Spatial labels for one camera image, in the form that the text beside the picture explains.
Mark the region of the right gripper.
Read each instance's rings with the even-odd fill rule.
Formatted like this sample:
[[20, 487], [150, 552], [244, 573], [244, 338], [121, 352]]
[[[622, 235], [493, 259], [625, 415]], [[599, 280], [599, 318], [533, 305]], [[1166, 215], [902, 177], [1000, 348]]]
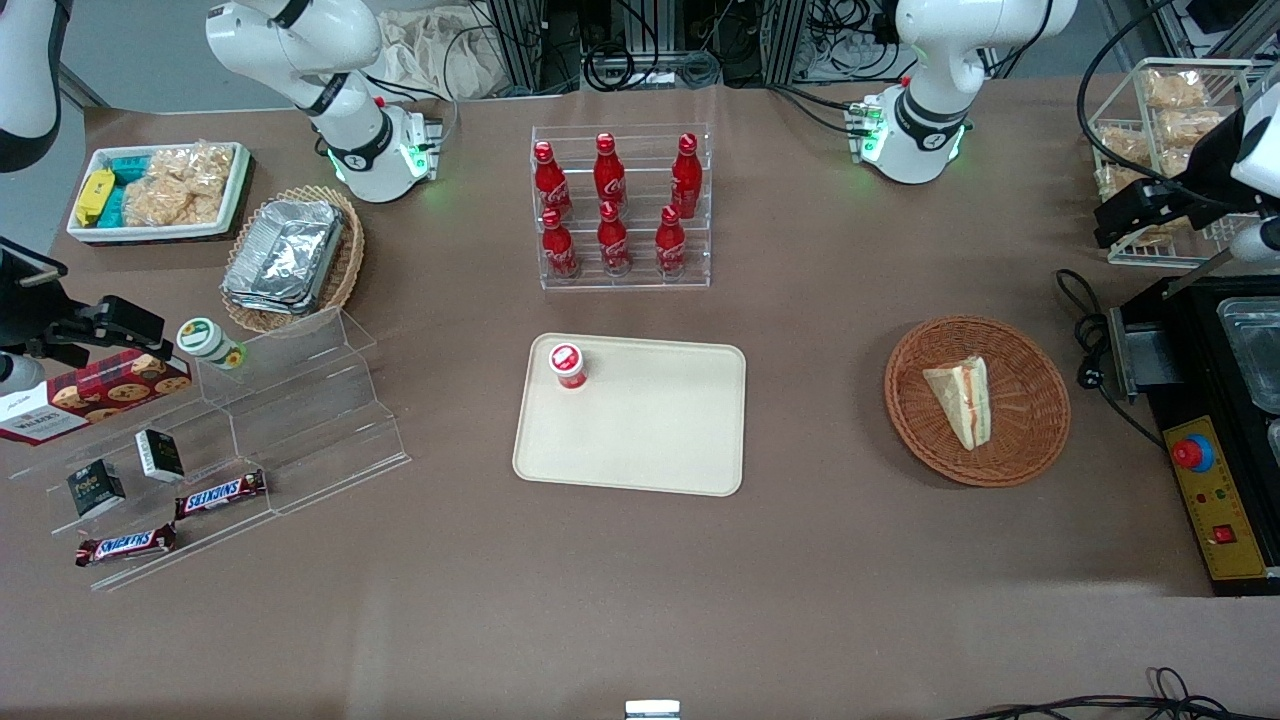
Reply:
[[88, 306], [61, 287], [65, 264], [4, 240], [1, 260], [1, 346], [9, 354], [84, 366], [87, 347], [137, 348], [166, 354], [165, 320], [128, 300], [105, 296], [95, 306], [95, 327], [81, 313]]

